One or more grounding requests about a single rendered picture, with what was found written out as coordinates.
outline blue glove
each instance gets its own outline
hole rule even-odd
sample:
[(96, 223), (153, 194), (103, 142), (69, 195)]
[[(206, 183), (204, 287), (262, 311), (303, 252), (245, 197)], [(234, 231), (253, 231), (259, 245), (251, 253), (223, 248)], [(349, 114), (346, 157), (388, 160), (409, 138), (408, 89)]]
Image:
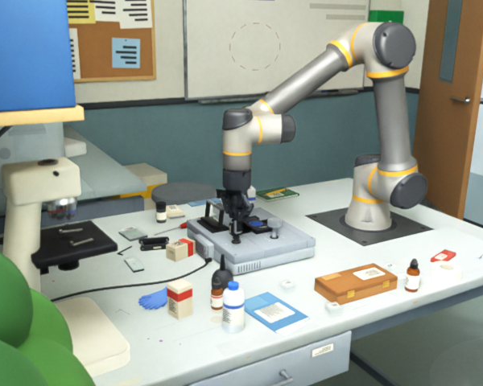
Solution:
[(167, 287), (153, 294), (142, 296), (138, 303), (146, 310), (157, 310), (167, 304)]

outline blue bottle cap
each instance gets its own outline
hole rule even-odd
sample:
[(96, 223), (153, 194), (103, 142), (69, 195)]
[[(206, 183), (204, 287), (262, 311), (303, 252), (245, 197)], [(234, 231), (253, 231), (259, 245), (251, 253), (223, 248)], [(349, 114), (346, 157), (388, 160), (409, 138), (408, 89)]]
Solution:
[(237, 281), (230, 281), (229, 283), (227, 283), (227, 287), (231, 291), (236, 291), (238, 288), (240, 288), (240, 284)]

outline teal wall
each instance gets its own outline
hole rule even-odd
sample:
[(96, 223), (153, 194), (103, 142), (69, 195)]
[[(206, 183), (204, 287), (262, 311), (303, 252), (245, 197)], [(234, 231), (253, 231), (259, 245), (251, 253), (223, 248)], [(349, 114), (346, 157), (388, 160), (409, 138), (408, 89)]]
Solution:
[[(408, 93), (411, 143), (418, 95)], [(243, 104), (160, 105), (86, 110), (77, 132), (122, 165), (146, 162), (168, 182), (199, 181), (222, 188), (222, 116)], [(379, 153), (374, 94), (305, 100), (289, 112), (297, 124), (293, 142), (253, 148), (256, 189), (352, 177), (354, 159)]]

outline drawer handle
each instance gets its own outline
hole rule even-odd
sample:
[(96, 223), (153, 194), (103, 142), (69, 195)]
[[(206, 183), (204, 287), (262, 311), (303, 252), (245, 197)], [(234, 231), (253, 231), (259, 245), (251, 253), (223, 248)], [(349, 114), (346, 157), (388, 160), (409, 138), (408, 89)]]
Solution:
[(285, 384), (290, 384), (293, 382), (293, 378), (288, 375), (286, 370), (281, 370), (279, 375), (282, 376), (284, 380), (278, 382), (277, 384), (273, 384), (272, 386), (284, 386)]
[(455, 98), (454, 96), (451, 96), (451, 99), (456, 102), (465, 103), (466, 105), (470, 102), (470, 98), (468, 96), (465, 99), (459, 99), (459, 98)]

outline robotic arm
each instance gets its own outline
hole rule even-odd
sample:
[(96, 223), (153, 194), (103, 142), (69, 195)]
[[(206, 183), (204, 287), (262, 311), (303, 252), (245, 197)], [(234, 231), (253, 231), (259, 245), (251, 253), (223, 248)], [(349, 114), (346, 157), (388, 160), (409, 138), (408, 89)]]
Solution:
[(408, 209), (427, 190), (426, 179), (411, 156), (404, 76), (415, 54), (415, 39), (397, 23), (364, 23), (328, 44), (326, 51), (275, 90), (244, 109), (224, 113), (222, 202), (229, 213), (233, 242), (239, 243), (242, 221), (254, 205), (250, 187), (252, 146), (291, 141), (295, 122), (284, 114), (338, 72), (364, 64), (374, 83), (381, 154), (356, 159), (348, 226), (382, 231), (392, 225), (388, 203)]

